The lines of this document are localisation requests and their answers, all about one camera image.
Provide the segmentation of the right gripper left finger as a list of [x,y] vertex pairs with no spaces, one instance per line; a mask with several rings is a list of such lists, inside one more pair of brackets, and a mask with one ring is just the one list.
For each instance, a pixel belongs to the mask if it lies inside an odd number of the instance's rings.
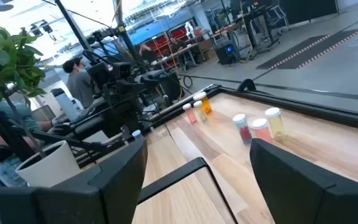
[[147,143],[138,139],[99,164],[101,172],[89,182],[99,189],[105,223],[131,223],[144,183]]

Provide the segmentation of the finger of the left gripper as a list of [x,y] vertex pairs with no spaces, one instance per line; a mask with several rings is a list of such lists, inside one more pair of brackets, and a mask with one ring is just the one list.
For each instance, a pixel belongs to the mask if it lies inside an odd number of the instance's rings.
[[159,80],[162,75],[165,75],[165,70],[152,70],[140,76],[140,81],[145,82],[147,80]]

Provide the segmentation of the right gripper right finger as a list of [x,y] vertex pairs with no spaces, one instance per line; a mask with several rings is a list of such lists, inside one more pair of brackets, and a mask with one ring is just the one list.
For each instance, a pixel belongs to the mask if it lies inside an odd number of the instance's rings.
[[315,223],[323,195],[335,183],[313,163],[262,139],[253,139],[250,161],[275,223]]

